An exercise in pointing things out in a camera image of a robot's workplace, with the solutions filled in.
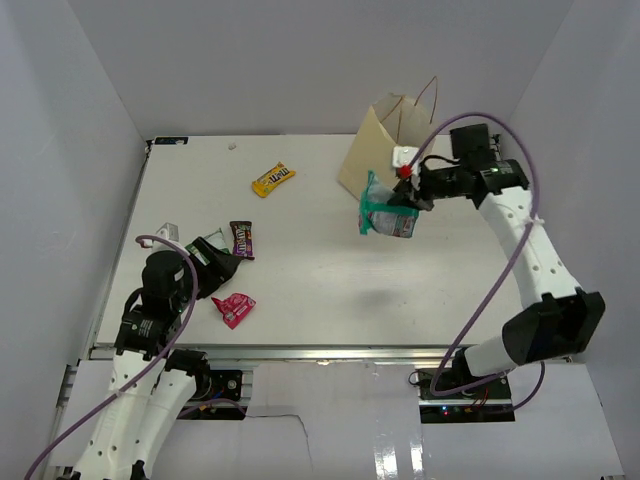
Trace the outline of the teal candy bag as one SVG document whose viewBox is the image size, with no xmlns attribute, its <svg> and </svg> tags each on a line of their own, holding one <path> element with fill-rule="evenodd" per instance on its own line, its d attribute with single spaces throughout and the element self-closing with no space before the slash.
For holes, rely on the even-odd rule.
<svg viewBox="0 0 640 480">
<path fill-rule="evenodd" d="M 392 196 L 393 190 L 382 184 L 373 170 L 369 170 L 367 183 L 359 200 L 358 227 L 361 235 L 367 235 L 373 230 L 390 237 L 408 239 L 413 236 L 419 211 L 389 205 Z"/>
</svg>

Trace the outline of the pink candy packet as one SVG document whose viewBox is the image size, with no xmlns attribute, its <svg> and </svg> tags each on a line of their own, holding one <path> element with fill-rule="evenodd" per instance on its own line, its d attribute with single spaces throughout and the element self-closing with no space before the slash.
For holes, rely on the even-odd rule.
<svg viewBox="0 0 640 480">
<path fill-rule="evenodd" d="M 233 293 L 226 299 L 211 298 L 213 304 L 222 315 L 224 324 L 235 329 L 254 309 L 256 301 L 243 293 Z"/>
</svg>

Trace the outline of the green Skittles packet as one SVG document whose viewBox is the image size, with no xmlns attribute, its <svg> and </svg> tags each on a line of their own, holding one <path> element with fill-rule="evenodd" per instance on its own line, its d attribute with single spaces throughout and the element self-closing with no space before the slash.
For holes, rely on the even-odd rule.
<svg viewBox="0 0 640 480">
<path fill-rule="evenodd" d="M 202 239 L 211 247 L 217 250 L 230 254 L 227 242 L 224 237 L 224 233 L 221 228 L 218 228 L 212 233 L 209 233 L 202 237 Z M 210 263 L 209 256 L 204 253 L 204 250 L 198 247 L 194 242 L 186 246 L 186 250 L 193 255 L 202 265 L 206 266 Z"/>
</svg>

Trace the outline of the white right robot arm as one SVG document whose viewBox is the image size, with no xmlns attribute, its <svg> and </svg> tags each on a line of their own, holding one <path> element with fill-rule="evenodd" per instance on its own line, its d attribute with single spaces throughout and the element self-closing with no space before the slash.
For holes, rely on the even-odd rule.
<svg viewBox="0 0 640 480">
<path fill-rule="evenodd" d="M 431 169 L 415 147 L 394 148 L 399 179 L 391 204 L 428 210 L 435 201 L 470 200 L 493 230 L 522 310 L 500 332 L 460 349 L 444 373 L 453 390 L 472 399 L 488 377 L 534 362 L 582 353 L 605 312 L 598 292 L 585 291 L 567 270 L 537 214 L 538 193 L 522 166 L 504 159 L 485 124 L 450 131 L 452 159 Z"/>
</svg>

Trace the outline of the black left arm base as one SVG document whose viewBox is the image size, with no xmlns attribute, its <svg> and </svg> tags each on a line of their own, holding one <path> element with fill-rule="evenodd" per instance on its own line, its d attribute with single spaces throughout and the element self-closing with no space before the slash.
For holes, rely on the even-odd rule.
<svg viewBox="0 0 640 480">
<path fill-rule="evenodd" d="M 210 366 L 205 352 L 175 350 L 166 370 L 184 371 L 195 380 L 196 391 L 182 409 L 179 419 L 243 420 L 245 407 L 240 405 L 243 372 Z"/>
</svg>

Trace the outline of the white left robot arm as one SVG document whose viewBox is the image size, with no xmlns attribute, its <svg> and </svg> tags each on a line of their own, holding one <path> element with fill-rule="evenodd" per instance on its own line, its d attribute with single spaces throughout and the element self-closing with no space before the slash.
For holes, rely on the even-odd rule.
<svg viewBox="0 0 640 480">
<path fill-rule="evenodd" d="M 96 425 L 70 479 L 148 479 L 176 420 L 236 403 L 205 353 L 174 344 L 196 302 L 232 278 L 240 257 L 202 237 L 187 247 L 158 236 L 137 241 L 153 251 L 123 308 L 107 396 L 84 417 Z"/>
</svg>

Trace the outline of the beige paper bag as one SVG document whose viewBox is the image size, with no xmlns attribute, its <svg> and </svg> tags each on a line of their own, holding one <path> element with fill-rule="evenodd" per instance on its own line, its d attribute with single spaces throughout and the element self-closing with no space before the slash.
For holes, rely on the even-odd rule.
<svg viewBox="0 0 640 480">
<path fill-rule="evenodd" d="M 359 198 L 372 171 L 383 185 L 394 186 L 393 151 L 418 148 L 433 132 L 438 94 L 438 77 L 433 76 L 416 97 L 389 93 L 372 104 L 339 171 L 340 185 Z"/>
</svg>

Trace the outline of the brown M&M's packet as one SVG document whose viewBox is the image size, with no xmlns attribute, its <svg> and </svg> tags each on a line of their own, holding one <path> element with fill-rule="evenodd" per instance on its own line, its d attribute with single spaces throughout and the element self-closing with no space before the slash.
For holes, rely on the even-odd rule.
<svg viewBox="0 0 640 480">
<path fill-rule="evenodd" d="M 229 223 L 233 235 L 233 254 L 247 260 L 254 260 L 252 222 L 236 220 Z"/>
</svg>

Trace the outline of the yellow M&M's packet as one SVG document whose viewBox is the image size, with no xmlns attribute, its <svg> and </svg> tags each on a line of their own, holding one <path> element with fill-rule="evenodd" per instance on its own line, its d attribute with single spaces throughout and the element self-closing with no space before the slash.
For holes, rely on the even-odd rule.
<svg viewBox="0 0 640 480">
<path fill-rule="evenodd" d="M 284 163 L 278 162 L 269 171 L 254 180 L 251 187 L 253 192 L 260 198 L 266 198 L 283 182 L 293 178 L 295 175 L 295 170 L 291 170 Z"/>
</svg>

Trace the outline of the white paper sheet front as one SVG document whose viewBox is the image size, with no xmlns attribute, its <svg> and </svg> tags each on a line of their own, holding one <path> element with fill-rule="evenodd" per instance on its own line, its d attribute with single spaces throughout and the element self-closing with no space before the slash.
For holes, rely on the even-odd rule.
<svg viewBox="0 0 640 480">
<path fill-rule="evenodd" d="M 512 421 L 424 424 L 406 366 L 266 363 L 249 415 L 178 421 L 156 479 L 598 479 L 623 468 L 587 369 L 509 377 Z"/>
</svg>

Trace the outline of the aluminium table frame rail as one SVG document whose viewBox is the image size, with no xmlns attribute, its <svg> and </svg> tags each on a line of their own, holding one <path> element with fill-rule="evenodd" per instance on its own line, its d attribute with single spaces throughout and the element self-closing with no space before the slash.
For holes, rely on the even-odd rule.
<svg viewBox="0 0 640 480">
<path fill-rule="evenodd" d="M 228 346 L 182 345 L 222 361 L 372 361 L 439 363 L 446 348 L 407 346 Z"/>
</svg>

